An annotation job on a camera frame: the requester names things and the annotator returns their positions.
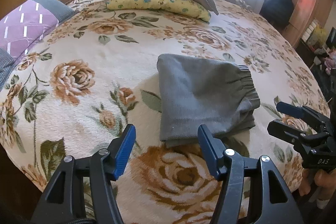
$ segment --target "purple pillow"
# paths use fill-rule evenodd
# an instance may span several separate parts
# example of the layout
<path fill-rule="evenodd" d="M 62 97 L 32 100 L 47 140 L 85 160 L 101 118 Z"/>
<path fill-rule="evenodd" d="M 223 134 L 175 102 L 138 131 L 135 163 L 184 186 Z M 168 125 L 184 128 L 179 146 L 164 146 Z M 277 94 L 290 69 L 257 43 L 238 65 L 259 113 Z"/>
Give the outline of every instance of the purple pillow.
<path fill-rule="evenodd" d="M 27 0 L 0 20 L 0 48 L 17 63 L 58 26 L 57 18 L 41 4 Z"/>

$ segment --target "leaf pattern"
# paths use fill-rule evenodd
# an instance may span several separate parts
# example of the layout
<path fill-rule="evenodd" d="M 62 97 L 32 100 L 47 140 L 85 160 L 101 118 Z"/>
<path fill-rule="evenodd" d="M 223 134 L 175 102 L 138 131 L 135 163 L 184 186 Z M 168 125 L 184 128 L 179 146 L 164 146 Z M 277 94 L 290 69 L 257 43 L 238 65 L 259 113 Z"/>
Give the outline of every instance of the leaf pattern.
<path fill-rule="evenodd" d="M 76 32 L 73 37 L 75 38 L 81 38 L 84 35 L 84 32 Z"/>
<path fill-rule="evenodd" d="M 274 98 L 274 105 L 277 106 L 278 102 L 280 102 L 280 101 L 281 101 L 281 100 L 280 100 L 279 96 L 276 96 L 276 97 Z"/>
<path fill-rule="evenodd" d="M 121 19 L 131 19 L 131 18 L 135 18 L 137 15 L 136 13 L 132 12 L 132 13 L 122 13 L 120 15 L 118 15 L 119 18 Z"/>
<path fill-rule="evenodd" d="M 32 102 L 26 102 L 24 111 L 27 122 L 36 120 L 35 105 Z"/>
<path fill-rule="evenodd" d="M 126 43 L 139 43 L 135 41 L 133 38 L 128 37 L 127 35 L 115 35 L 114 37 L 116 38 L 116 40 L 126 42 Z"/>
<path fill-rule="evenodd" d="M 87 25 L 84 25 L 82 27 L 79 27 L 77 30 L 78 31 L 84 31 L 84 30 L 86 30 L 86 28 L 87 28 Z"/>
<path fill-rule="evenodd" d="M 47 95 L 49 94 L 48 91 L 46 90 L 39 90 L 38 92 L 35 93 L 33 96 L 33 103 L 38 104 L 41 102 Z"/>
<path fill-rule="evenodd" d="M 238 141 L 234 137 L 225 137 L 221 139 L 226 148 L 231 148 L 237 151 L 243 157 L 250 157 L 250 152 L 246 145 L 241 141 Z"/>
<path fill-rule="evenodd" d="M 20 90 L 18 98 L 19 98 L 20 105 L 23 105 L 24 102 L 27 100 L 27 98 L 28 98 L 28 90 L 27 90 L 27 88 L 26 88 L 25 85 Z"/>
<path fill-rule="evenodd" d="M 275 144 L 274 146 L 273 153 L 279 161 L 285 162 L 285 153 L 282 150 L 282 148 L 278 146 L 277 144 Z"/>
<path fill-rule="evenodd" d="M 100 36 L 98 37 L 98 41 L 99 41 L 100 43 L 102 43 L 103 45 L 106 45 L 107 43 L 109 43 L 109 42 L 111 41 L 111 38 L 109 38 L 109 37 L 106 36 L 106 35 L 100 35 Z"/>
<path fill-rule="evenodd" d="M 155 12 L 155 11 L 153 11 L 153 10 L 150 10 L 148 13 L 149 13 L 150 15 L 154 15 L 154 16 L 160 16 L 160 15 L 162 15 L 161 13 L 159 13 L 159 12 Z"/>
<path fill-rule="evenodd" d="M 26 153 L 26 150 L 23 147 L 22 140 L 21 140 L 20 135 L 18 133 L 16 133 L 16 144 L 17 144 L 17 147 L 19 148 L 21 153 Z"/>
<path fill-rule="evenodd" d="M 65 157 L 64 139 L 58 141 L 44 141 L 41 144 L 41 165 L 47 181 L 55 172 L 61 160 Z"/>
<path fill-rule="evenodd" d="M 50 60 L 53 57 L 53 55 L 51 53 L 46 53 L 40 56 L 40 60 L 42 61 L 46 61 L 46 60 Z"/>
<path fill-rule="evenodd" d="M 240 40 L 235 40 L 236 46 L 240 48 L 241 50 L 245 50 L 247 48 L 247 45 Z"/>
<path fill-rule="evenodd" d="M 211 29 L 215 32 L 226 33 L 226 31 L 224 31 L 222 27 L 211 26 Z"/>
<path fill-rule="evenodd" d="M 150 109 L 161 113 L 161 98 L 159 96 L 153 92 L 141 90 L 141 98 Z"/>
<path fill-rule="evenodd" d="M 38 85 L 33 86 L 28 92 L 28 98 L 33 97 L 37 93 Z"/>
<path fill-rule="evenodd" d="M 276 108 L 273 107 L 272 105 L 269 105 L 269 104 L 266 104 L 266 103 L 261 103 L 261 106 L 275 119 L 281 119 L 281 115 L 276 110 Z"/>
<path fill-rule="evenodd" d="M 146 17 L 146 16 L 141 16 L 141 17 L 136 17 L 135 20 L 144 20 L 147 22 L 157 22 L 159 20 L 158 17 Z"/>
<path fill-rule="evenodd" d="M 287 162 L 290 162 L 293 158 L 293 150 L 290 148 L 290 146 L 287 146 L 286 148 L 286 159 Z"/>
<path fill-rule="evenodd" d="M 14 85 L 19 80 L 19 76 L 13 75 L 12 79 L 10 80 L 10 84 Z"/>
<path fill-rule="evenodd" d="M 155 25 L 145 21 L 145 20 L 141 20 L 141 19 L 134 19 L 131 21 L 131 23 L 134 25 L 134 26 L 138 26 L 138 27 L 146 27 L 146 28 L 152 28 L 152 27 L 156 27 Z"/>
<path fill-rule="evenodd" d="M 224 57 L 224 60 L 225 61 L 228 61 L 228 62 L 235 62 L 236 60 L 232 57 L 231 54 L 229 53 L 223 53 L 223 57 Z"/>

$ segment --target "folded gray pants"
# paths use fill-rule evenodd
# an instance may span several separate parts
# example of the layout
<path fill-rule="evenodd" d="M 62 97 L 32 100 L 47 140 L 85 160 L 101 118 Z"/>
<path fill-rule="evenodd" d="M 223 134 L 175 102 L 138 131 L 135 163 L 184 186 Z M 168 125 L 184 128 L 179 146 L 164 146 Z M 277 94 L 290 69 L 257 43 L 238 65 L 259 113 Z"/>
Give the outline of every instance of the folded gray pants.
<path fill-rule="evenodd" d="M 247 66 L 161 54 L 157 70 L 162 99 L 160 140 L 167 147 L 197 143 L 201 124 L 217 137 L 255 126 L 253 110 L 260 100 Z"/>

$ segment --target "finger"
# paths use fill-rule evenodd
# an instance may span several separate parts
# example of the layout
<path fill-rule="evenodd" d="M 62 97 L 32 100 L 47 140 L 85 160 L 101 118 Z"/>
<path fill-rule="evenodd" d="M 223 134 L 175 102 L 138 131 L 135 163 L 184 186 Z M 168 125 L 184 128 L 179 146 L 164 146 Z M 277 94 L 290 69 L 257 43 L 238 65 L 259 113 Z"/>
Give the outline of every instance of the finger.
<path fill-rule="evenodd" d="M 303 178 L 301 184 L 299 186 L 299 194 L 300 196 L 304 196 L 309 194 L 310 192 L 310 184 L 306 178 Z"/>
<path fill-rule="evenodd" d="M 308 178 L 308 176 L 309 176 L 309 169 L 304 169 L 303 171 L 302 171 L 302 178 Z"/>
<path fill-rule="evenodd" d="M 336 185 L 336 178 L 334 174 L 328 174 L 326 171 L 320 169 L 316 172 L 315 184 L 324 188 L 330 188 Z"/>

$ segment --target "rose pattern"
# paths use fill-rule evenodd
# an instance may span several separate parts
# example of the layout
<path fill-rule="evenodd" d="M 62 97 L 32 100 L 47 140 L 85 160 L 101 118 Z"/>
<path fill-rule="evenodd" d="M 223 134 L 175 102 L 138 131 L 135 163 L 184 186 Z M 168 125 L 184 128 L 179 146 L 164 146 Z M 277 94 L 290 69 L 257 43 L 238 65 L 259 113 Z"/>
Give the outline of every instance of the rose pattern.
<path fill-rule="evenodd" d="M 174 13 L 164 13 L 163 16 L 171 21 L 180 23 L 182 25 L 198 25 L 200 21 L 192 17 L 174 14 Z"/>
<path fill-rule="evenodd" d="M 102 125 L 106 126 L 108 129 L 114 128 L 116 125 L 116 119 L 113 112 L 109 110 L 102 110 L 99 113 L 99 121 Z"/>
<path fill-rule="evenodd" d="M 194 37 L 198 42 L 206 43 L 215 49 L 228 50 L 231 48 L 229 43 L 211 31 L 197 26 L 187 26 L 183 30 L 187 37 Z"/>
<path fill-rule="evenodd" d="M 270 72 L 269 63 L 259 59 L 256 55 L 251 54 L 244 58 L 244 63 L 254 71 L 259 73 Z"/>
<path fill-rule="evenodd" d="M 87 29 L 98 34 L 117 34 L 127 32 L 132 27 L 133 25 L 125 20 L 105 18 L 90 23 Z"/>
<path fill-rule="evenodd" d="M 90 93 L 95 84 L 95 72 L 83 60 L 73 60 L 57 65 L 50 74 L 54 94 L 63 102 L 78 105 L 78 96 Z"/>
<path fill-rule="evenodd" d="M 308 125 L 304 121 L 302 121 L 300 119 L 295 119 L 295 118 L 293 118 L 291 116 L 288 116 L 286 114 L 282 118 L 282 122 L 288 124 L 289 126 L 300 129 L 304 132 L 306 132 L 308 130 Z"/>
<path fill-rule="evenodd" d="M 14 129 L 17 117 L 14 114 L 13 99 L 21 89 L 21 83 L 13 85 L 6 100 L 0 104 L 0 141 L 1 144 L 13 147 L 16 143 L 17 132 Z"/>
<path fill-rule="evenodd" d="M 143 191 L 173 210 L 193 211 L 219 195 L 221 183 L 210 174 L 198 145 L 150 147 L 130 162 Z"/>
<path fill-rule="evenodd" d="M 218 58 L 217 56 L 214 56 L 212 52 L 208 51 L 204 46 L 193 48 L 189 45 L 184 45 L 183 50 L 181 52 L 184 54 L 194 56 L 194 57 L 199 57 L 199 58 L 222 60 Z"/>
<path fill-rule="evenodd" d="M 67 20 L 66 22 L 63 22 L 62 25 L 60 25 L 60 28 L 54 29 L 47 39 L 47 42 L 49 45 L 56 43 L 57 40 L 69 37 L 70 34 L 74 33 L 76 31 L 76 28 L 74 26 L 74 18 Z"/>
<path fill-rule="evenodd" d="M 119 95 L 120 101 L 126 107 L 135 101 L 135 96 L 133 94 L 133 91 L 129 88 L 120 88 L 118 95 Z"/>
<path fill-rule="evenodd" d="M 28 164 L 28 167 L 21 167 L 21 171 L 29 178 L 34 184 L 43 192 L 44 188 L 47 186 L 47 180 L 44 176 L 36 170 L 34 166 Z"/>
<path fill-rule="evenodd" d="M 40 54 L 36 52 L 31 52 L 27 54 L 19 63 L 17 66 L 17 70 L 25 70 L 27 69 L 30 65 L 33 65 L 36 63 L 36 60 L 40 57 Z"/>

